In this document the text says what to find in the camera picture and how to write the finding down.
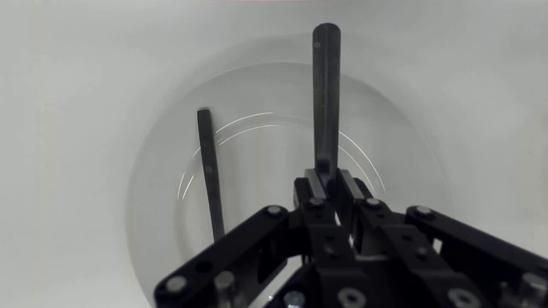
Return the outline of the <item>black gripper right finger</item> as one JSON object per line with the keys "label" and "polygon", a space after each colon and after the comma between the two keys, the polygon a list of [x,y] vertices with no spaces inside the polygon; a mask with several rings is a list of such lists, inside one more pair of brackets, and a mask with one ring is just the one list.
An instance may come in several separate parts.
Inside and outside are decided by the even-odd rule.
{"label": "black gripper right finger", "polygon": [[334,200],[343,222],[351,222],[356,210],[372,197],[367,185],[353,178],[348,169],[339,169],[334,183]]}

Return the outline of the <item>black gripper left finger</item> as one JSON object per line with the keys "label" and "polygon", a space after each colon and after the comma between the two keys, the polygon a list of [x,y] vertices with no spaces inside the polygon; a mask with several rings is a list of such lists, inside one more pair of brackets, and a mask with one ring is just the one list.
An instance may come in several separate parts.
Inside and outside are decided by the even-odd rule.
{"label": "black gripper left finger", "polygon": [[295,217],[307,229],[327,226],[327,193],[315,169],[295,179]]}

